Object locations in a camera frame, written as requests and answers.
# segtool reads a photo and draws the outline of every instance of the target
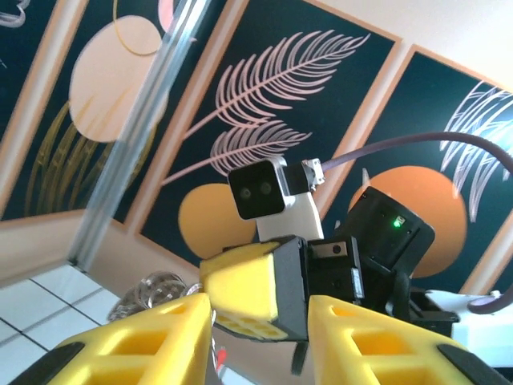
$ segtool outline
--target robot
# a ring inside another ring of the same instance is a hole
[[[410,288],[409,277],[434,240],[421,218],[369,188],[345,224],[324,239],[311,193],[324,171],[421,140],[478,145],[513,171],[513,159],[498,146],[458,133],[371,144],[324,164],[288,166],[278,157],[236,169],[228,182],[240,216],[256,220],[259,242],[203,261],[199,284],[183,298],[62,342],[12,384],[201,384],[217,364],[214,324],[239,338],[296,342],[297,375],[310,348],[320,385],[509,384],[450,338],[446,326],[457,314],[439,310],[445,321],[435,322],[440,317],[430,318],[415,300],[426,295]],[[394,242],[384,247],[383,239]],[[509,290],[469,309],[505,308]]]

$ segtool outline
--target purple cable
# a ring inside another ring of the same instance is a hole
[[[486,140],[480,136],[471,134],[462,134],[461,132],[426,132],[423,134],[400,136],[398,138],[382,140],[381,142],[367,144],[365,147],[357,150],[347,152],[346,154],[337,156],[322,164],[322,171],[326,172],[331,168],[335,168],[349,162],[356,160],[362,156],[373,154],[389,148],[396,148],[404,144],[412,144],[419,142],[432,142],[432,141],[450,141],[461,142],[470,144],[489,152],[494,156],[503,167],[513,175],[513,158],[505,152],[500,146]],[[506,292],[498,298],[483,297],[468,303],[468,310],[476,314],[491,314],[496,311],[502,310],[513,303],[513,284],[506,290]]]

